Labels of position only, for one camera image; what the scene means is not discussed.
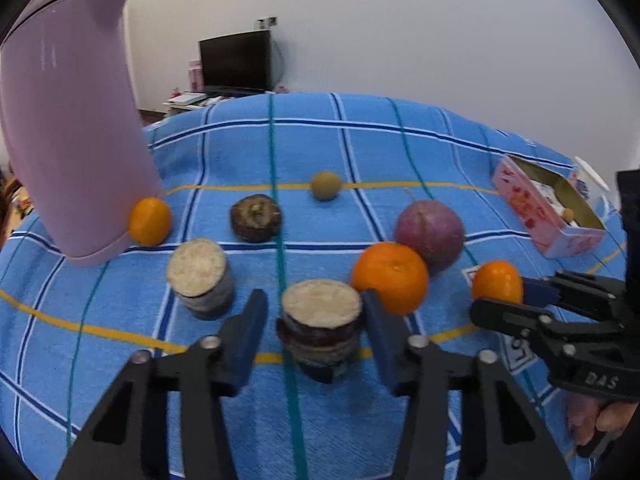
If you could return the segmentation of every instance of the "flat screen monitor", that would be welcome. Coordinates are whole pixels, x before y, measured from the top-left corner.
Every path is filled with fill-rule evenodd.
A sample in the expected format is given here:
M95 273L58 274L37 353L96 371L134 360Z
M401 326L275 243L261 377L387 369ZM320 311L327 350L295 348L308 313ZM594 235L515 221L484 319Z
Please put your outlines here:
M200 42L206 87L271 90L271 35L256 30Z

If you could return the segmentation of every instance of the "purple fruit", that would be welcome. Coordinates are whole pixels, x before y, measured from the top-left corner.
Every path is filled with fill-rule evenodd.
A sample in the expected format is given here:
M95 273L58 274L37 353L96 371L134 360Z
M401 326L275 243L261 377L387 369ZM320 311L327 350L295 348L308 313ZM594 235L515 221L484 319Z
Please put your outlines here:
M411 247L430 273L453 264L465 245L465 227L453 209L437 200L417 200L396 222L396 242Z

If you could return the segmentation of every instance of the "pink pitcher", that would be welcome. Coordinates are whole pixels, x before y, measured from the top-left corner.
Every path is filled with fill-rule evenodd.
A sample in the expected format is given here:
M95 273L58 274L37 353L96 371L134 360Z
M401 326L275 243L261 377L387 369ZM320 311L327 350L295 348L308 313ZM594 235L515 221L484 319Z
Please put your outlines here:
M129 80L125 2L40 1L0 47L12 167L55 243L81 266L128 247L129 213L162 194Z

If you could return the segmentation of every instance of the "blue tablecloth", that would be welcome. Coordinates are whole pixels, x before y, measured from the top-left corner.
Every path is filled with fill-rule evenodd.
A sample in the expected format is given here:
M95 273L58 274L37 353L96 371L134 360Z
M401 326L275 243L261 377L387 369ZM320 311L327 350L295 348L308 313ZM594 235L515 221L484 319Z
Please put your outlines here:
M475 330L468 318L473 259L509 260L531 277L561 267L623 277L625 234L617 213L607 220L610 234L593 254L549 260L491 184L504 153L565 176L571 160L440 108L358 95L231 100L148 126L144 134L174 213L174 228L163 245L132 247L106 266L78 269L60 255L32 214L0 253L0 424L41 480L55 477L68 428L73 439L133 351L181 351L217 332L220 321L196 320L164 280L172 251L197 237L216 240L228 255L238 289L232 312L241 309L253 288L265 290L270 300L249 385L224 401L240 478L386 478L405 401L380 385L366 336L362 359L337 383L324 385L285 367L274 321L279 277L287 285L309 278L347 281L367 246L393 238L395 220L410 203L404 188L424 198L409 156L436 199L462 218L468 249L432 279L427 300L408 318L412 330L433 335L451 351L500 351L539 404L575 478L588 478L590 462L571 455L565 394L546 382L543 363L519 342ZM271 192L271 170L285 219L284 268L278 268L274 243L243 243L228 222L228 210L238 199ZM307 183L321 170L335 171L348 183L333 202L316 202L308 191ZM567 312L558 316L572 318ZM171 469L180 478L177 399L170 404ZM460 451L456 395L449 415L446 478L452 479Z

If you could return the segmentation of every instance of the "human hand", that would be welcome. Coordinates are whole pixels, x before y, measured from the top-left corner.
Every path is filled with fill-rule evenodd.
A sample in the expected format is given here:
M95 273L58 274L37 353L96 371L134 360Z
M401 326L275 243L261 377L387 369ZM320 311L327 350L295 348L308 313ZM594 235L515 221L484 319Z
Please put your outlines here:
M580 394L569 394L567 423L574 436L576 446L585 446L593 438L595 431L614 433L620 436L636 412L637 403L615 402L606 408L602 403Z

